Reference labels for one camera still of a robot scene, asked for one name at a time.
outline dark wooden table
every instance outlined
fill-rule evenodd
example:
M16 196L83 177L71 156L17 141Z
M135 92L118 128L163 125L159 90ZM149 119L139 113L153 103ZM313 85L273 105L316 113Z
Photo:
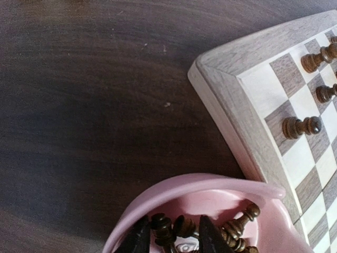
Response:
M2 0L0 252L100 252L149 186L191 172L242 178L190 65L336 4Z

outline pink ceramic bowl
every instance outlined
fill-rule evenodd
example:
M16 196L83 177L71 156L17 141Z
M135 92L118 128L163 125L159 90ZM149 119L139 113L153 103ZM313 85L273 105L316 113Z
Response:
M284 189L266 183L214 174L170 178L150 187L130 203L110 234L103 253L113 252L128 229L144 215L164 212L174 221L184 214L196 222L200 215L208 215L220 225L234 218L250 201L261 209L260 216L245 227L243 238L250 245L257 246L260 253L312 253L292 225L280 200L284 195ZM182 252L197 249L194 238L180 238L176 245ZM160 252L152 238L150 253Z

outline wooden chessboard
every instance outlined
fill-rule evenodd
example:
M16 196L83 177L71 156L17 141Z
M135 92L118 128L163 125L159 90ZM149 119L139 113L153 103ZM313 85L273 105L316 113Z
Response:
M301 57L337 36L337 11L281 24L197 58L189 79L248 179L283 186L284 203L316 253L337 252L337 60L307 73ZM322 132L287 140L285 118L318 116Z

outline wood grain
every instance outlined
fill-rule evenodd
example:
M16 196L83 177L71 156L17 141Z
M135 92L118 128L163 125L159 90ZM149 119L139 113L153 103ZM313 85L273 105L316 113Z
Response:
M328 220L326 218L326 214L324 214L322 219L320 219L317 225L308 234L310 247L314 248L328 231Z
M305 179L296 187L302 212L304 213L322 192L322 186L316 167L314 167Z
M154 183L242 178L189 67L336 3L2 0L0 251L100 252Z
M301 72L297 68L290 54L278 58L271 62L270 65L289 98L305 86L305 81Z

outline wooden chess piece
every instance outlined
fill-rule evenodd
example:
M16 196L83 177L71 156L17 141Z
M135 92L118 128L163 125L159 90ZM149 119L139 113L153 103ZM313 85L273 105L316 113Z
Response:
M332 87L326 85L319 86L316 89L316 95L321 103L329 102L333 96L337 96L337 84L334 84Z
M259 253L257 247L248 246L242 253Z
M243 238L239 238L235 240L229 232L224 230L223 228L220 229L221 236L225 240L225 242L236 252L243 252L247 246L247 242Z
M283 133L287 139L297 139L302 134L318 134L322 130L322 121L314 116L303 121L296 117L286 118L282 125Z
M182 238L194 237L199 239L199 228L192 219L180 215L173 224L173 231Z
M180 215L174 222L173 231L178 237L188 238L194 237L199 239L199 228L192 219L185 218ZM226 231L220 228L221 236L236 252L242 252L246 248L246 241L243 238L235 240Z
M163 247L165 253L179 253L174 245L176 235L171 225L171 219L164 213L157 213L151 217L151 229L156 237L154 242Z
M301 63L308 73L315 72L323 61L331 63L337 58L337 43L332 42L328 47L321 47L319 54L307 54L301 58Z
M241 217L225 222L221 229L235 240L238 240L243 234L244 226L249 221L253 221L259 215L259 207L252 203L243 211L243 215Z

